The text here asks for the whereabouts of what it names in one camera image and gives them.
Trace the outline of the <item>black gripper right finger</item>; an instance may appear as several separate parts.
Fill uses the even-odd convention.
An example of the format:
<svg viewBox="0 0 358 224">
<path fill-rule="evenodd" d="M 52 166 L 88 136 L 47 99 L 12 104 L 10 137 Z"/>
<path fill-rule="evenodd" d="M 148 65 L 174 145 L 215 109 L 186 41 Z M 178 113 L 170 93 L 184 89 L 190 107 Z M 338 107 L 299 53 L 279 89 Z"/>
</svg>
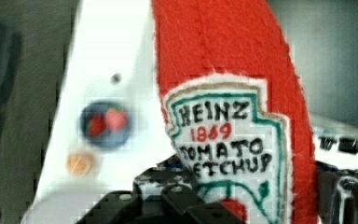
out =
<svg viewBox="0 0 358 224">
<path fill-rule="evenodd" d="M 318 224 L 358 224 L 358 169 L 317 162 Z"/>
</svg>

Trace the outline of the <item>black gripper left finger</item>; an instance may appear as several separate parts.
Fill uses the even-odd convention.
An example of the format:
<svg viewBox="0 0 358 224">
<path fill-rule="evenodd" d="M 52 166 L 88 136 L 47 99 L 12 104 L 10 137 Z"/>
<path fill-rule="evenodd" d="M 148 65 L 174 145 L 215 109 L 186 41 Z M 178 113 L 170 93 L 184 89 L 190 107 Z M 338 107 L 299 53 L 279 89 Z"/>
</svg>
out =
<svg viewBox="0 0 358 224">
<path fill-rule="evenodd" d="M 137 175 L 132 182 L 132 196 L 139 203 L 161 202 L 162 194 L 172 193 L 176 187 L 183 188 L 180 197 L 189 195 L 197 201 L 200 199 L 195 176 L 174 155 Z"/>
</svg>

